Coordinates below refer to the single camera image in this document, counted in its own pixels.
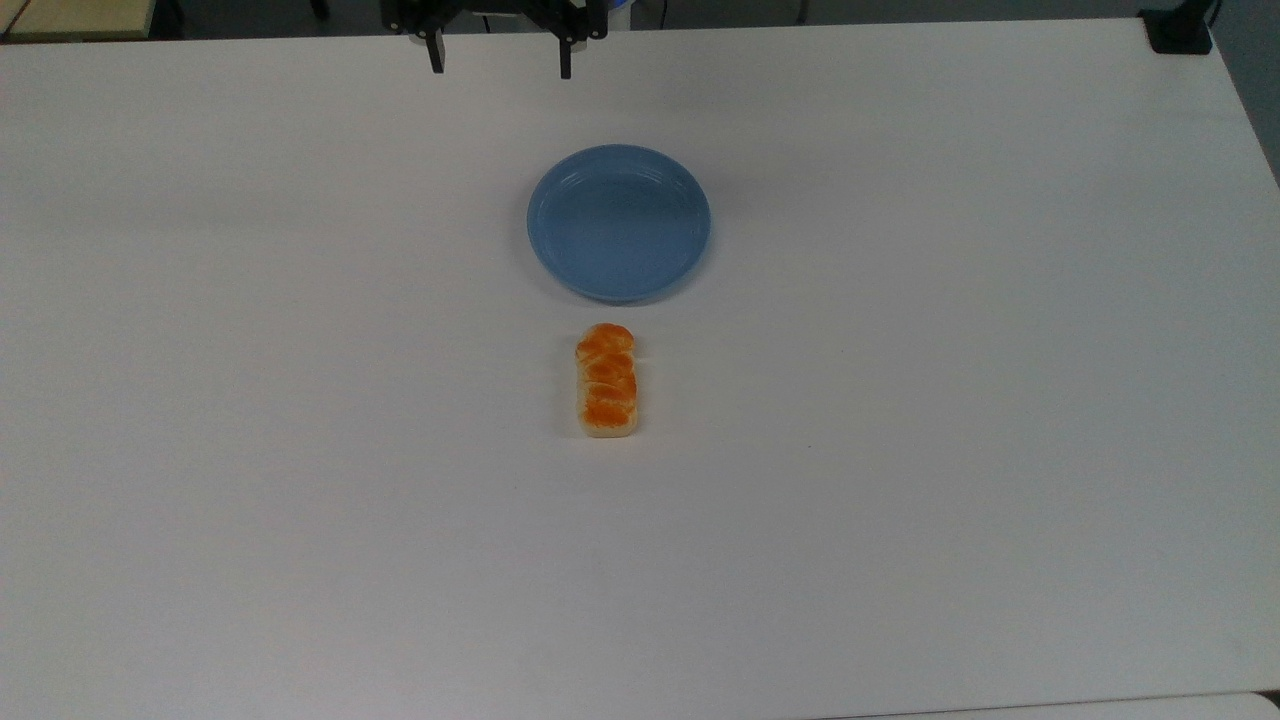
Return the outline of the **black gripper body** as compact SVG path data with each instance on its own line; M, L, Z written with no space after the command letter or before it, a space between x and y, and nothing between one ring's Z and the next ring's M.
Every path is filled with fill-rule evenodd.
M463 12L522 17L566 42L609 33L608 1L383 1L381 23L394 33L428 38Z

